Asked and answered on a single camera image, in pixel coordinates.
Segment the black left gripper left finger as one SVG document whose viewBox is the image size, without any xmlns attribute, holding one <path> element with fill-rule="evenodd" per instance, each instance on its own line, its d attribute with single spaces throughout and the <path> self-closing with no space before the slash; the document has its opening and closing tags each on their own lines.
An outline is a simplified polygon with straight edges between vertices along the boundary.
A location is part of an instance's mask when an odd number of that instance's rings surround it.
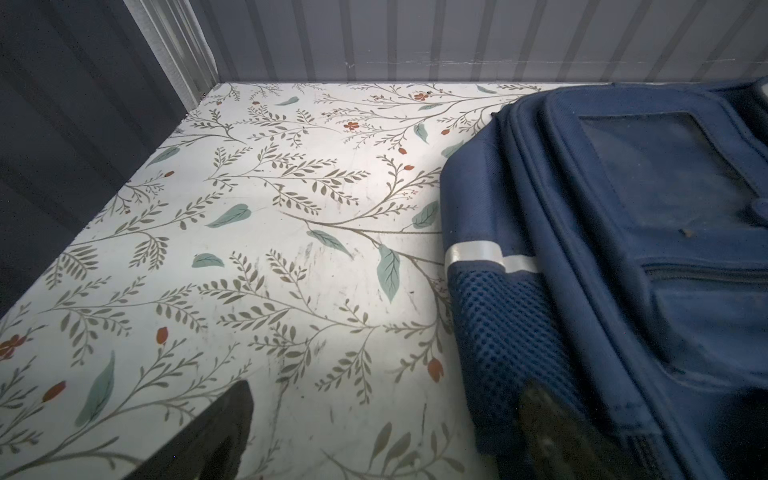
<svg viewBox="0 0 768 480">
<path fill-rule="evenodd" d="M 235 382 L 127 477 L 234 479 L 247 446 L 253 411 L 248 382 Z"/>
</svg>

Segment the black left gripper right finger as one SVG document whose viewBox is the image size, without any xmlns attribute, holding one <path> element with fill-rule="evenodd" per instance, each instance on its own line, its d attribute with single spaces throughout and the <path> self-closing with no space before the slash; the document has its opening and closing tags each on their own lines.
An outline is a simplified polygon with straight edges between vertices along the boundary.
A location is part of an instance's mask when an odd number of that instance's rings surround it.
<svg viewBox="0 0 768 480">
<path fill-rule="evenodd" d="M 544 385 L 528 383 L 520 426 L 539 479 L 643 479 L 645 471 Z"/>
</svg>

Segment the navy blue student backpack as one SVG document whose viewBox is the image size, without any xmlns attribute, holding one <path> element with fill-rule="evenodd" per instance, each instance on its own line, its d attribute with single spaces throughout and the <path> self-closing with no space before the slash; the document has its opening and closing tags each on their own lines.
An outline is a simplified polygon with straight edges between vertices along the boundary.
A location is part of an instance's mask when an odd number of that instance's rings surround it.
<svg viewBox="0 0 768 480">
<path fill-rule="evenodd" d="M 476 446 L 539 479 L 544 385 L 643 479 L 767 475 L 767 82 L 533 93 L 451 153 L 444 263 Z"/>
</svg>

